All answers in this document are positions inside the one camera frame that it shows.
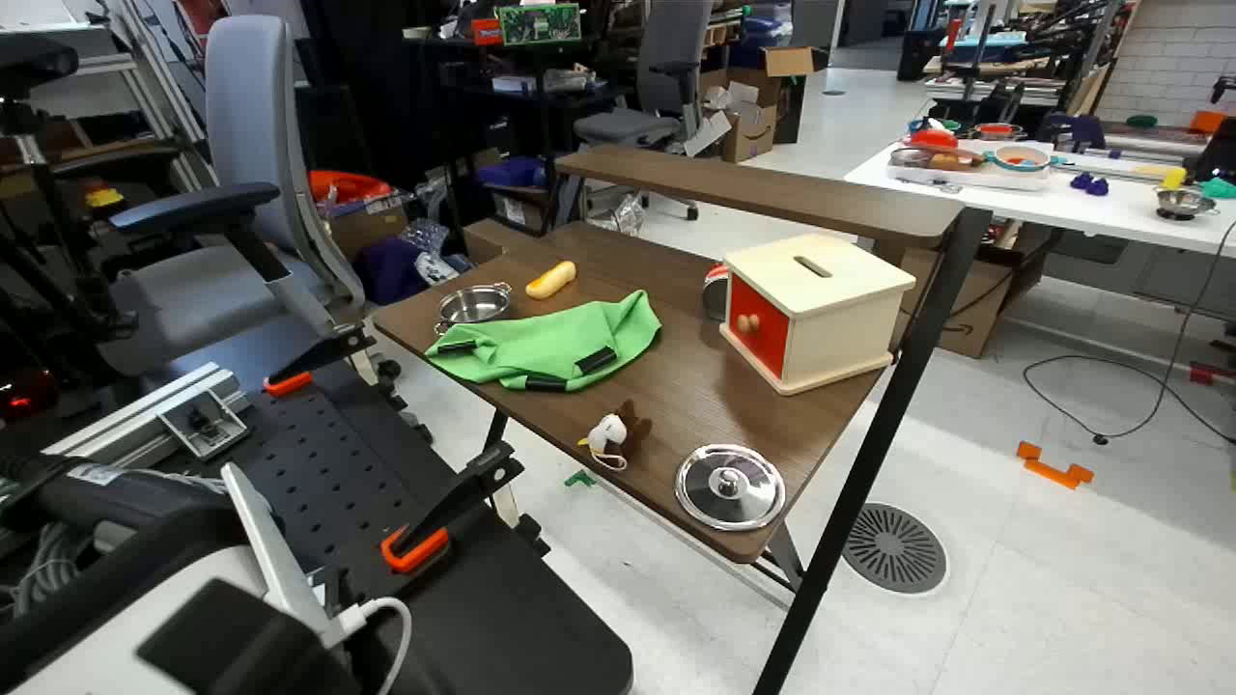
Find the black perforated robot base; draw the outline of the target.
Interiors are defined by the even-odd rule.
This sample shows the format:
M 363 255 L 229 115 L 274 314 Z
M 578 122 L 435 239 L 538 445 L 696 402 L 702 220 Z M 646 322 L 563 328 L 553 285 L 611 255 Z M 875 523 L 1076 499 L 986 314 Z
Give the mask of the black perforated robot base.
M 504 445 L 453 470 L 433 442 L 360 384 L 187 402 L 187 442 L 240 465 L 293 556 L 319 573 L 329 615 L 402 599 L 411 615 L 392 695 L 626 695 L 629 645 L 543 563 L 539 529 L 504 525 Z

